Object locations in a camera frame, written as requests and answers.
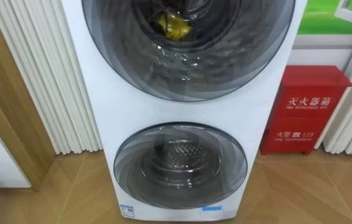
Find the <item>wooden door frame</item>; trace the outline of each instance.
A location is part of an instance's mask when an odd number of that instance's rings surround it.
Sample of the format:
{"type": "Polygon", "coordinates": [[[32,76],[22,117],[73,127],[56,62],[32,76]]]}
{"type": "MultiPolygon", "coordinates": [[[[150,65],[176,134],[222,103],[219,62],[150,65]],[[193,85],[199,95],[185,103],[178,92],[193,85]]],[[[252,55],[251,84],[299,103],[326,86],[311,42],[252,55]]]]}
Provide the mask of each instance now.
{"type": "Polygon", "coordinates": [[[0,138],[38,190],[55,151],[1,31],[0,138]]]}

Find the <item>glass door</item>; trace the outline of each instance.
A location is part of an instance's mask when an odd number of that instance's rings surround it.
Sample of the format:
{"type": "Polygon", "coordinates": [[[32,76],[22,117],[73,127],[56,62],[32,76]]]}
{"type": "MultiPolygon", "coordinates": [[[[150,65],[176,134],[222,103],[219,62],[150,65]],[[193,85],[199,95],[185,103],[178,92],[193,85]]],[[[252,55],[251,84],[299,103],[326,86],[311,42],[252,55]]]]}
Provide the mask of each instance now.
{"type": "Polygon", "coordinates": [[[133,198],[160,208],[211,205],[245,180],[242,147],[230,135],[201,124],[169,123],[142,130],[119,149],[114,174],[133,198]]]}
{"type": "Polygon", "coordinates": [[[97,48],[138,89],[203,101],[252,80],[277,53],[295,0],[82,0],[97,48]]]}

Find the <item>stacked washing machine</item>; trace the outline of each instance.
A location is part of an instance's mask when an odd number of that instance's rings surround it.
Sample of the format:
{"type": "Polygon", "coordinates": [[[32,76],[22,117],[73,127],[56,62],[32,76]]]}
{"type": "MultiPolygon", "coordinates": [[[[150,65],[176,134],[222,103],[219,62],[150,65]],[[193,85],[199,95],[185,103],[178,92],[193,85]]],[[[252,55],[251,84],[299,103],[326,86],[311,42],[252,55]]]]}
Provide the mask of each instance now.
{"type": "Polygon", "coordinates": [[[62,0],[124,217],[236,216],[306,1],[62,0]]]}

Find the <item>blue sticker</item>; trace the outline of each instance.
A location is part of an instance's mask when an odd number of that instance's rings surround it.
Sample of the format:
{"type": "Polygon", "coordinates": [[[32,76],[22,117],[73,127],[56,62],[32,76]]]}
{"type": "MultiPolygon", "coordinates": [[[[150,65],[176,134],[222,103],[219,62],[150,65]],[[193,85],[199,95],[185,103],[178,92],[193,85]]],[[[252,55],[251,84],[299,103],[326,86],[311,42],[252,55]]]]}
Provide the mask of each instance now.
{"type": "Polygon", "coordinates": [[[222,206],[206,206],[206,207],[202,207],[202,210],[204,212],[207,212],[207,211],[219,211],[222,209],[222,206]]]}
{"type": "Polygon", "coordinates": [[[134,218],[134,209],[132,206],[129,205],[121,205],[121,214],[124,217],[134,218]]]}

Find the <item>fire extinguisher box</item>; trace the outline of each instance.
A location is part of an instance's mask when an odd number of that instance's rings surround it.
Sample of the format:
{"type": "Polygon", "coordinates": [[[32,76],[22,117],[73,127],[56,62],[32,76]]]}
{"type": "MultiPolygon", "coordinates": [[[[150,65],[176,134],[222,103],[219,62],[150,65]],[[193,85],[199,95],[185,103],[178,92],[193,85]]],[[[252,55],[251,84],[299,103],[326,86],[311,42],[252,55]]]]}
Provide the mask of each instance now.
{"type": "Polygon", "coordinates": [[[263,135],[262,154],[310,154],[349,86],[336,66],[287,66],[263,135]]]}

